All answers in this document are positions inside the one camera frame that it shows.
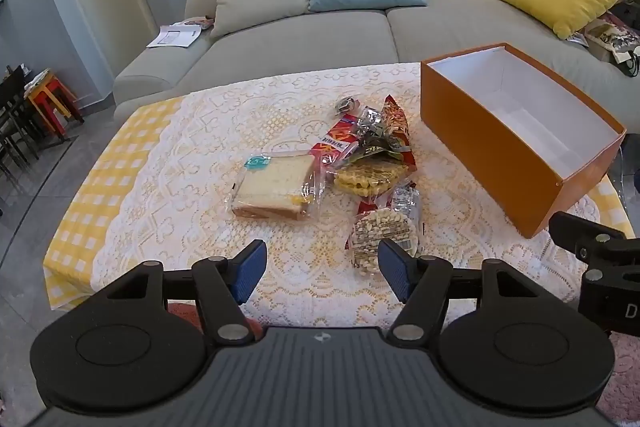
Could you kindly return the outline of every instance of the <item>floor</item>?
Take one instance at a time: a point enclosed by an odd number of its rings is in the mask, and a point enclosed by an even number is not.
[[[49,309],[42,258],[73,195],[117,131],[112,116],[110,108],[87,117],[83,126],[72,124],[72,140],[42,151],[30,174],[20,176],[23,194],[0,180],[0,197],[6,202],[0,217],[0,393],[7,407],[2,427],[22,427],[44,407],[31,374],[29,349],[38,332],[62,313]],[[633,187],[640,136],[630,139],[609,175],[640,233],[640,196]]]

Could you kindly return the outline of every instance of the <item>open box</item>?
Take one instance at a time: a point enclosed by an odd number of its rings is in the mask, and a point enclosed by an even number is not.
[[[527,238],[602,179],[626,131],[505,43],[424,60],[420,116]]]

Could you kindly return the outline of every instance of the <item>logo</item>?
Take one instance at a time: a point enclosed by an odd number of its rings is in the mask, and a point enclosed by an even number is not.
[[[319,343],[324,344],[325,342],[331,340],[331,335],[329,335],[329,333],[324,333],[323,331],[322,333],[318,333],[317,335],[315,335],[314,338]]]

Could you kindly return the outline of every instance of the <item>red stool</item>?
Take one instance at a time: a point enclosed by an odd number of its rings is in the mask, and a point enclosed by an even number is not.
[[[82,115],[80,115],[80,112],[74,104],[76,97],[50,70],[47,70],[44,78],[30,90],[27,98],[33,103],[52,134],[58,135],[60,139],[64,139],[65,137],[65,128],[62,127],[58,118],[56,118],[52,105],[57,108],[65,118],[71,118],[71,116],[73,116],[80,123],[84,123]]]

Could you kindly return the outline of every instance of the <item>table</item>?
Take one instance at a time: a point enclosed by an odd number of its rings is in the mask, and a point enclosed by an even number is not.
[[[358,275],[344,252],[353,198],[329,190],[316,223],[240,219],[224,200],[247,156],[308,149],[354,95],[382,107],[391,93],[407,113],[423,195],[425,253],[458,267],[504,259],[555,295],[577,296],[584,268],[546,231],[523,239],[502,210],[419,118],[419,64],[288,74],[215,87],[142,107],[100,156],[66,211],[44,259],[53,308],[70,308],[147,259],[184,269],[231,257],[254,238],[268,267],[244,312],[265,323],[391,324],[401,304],[382,278]],[[572,208],[633,231],[604,178]],[[470,311],[452,303],[450,318]]]

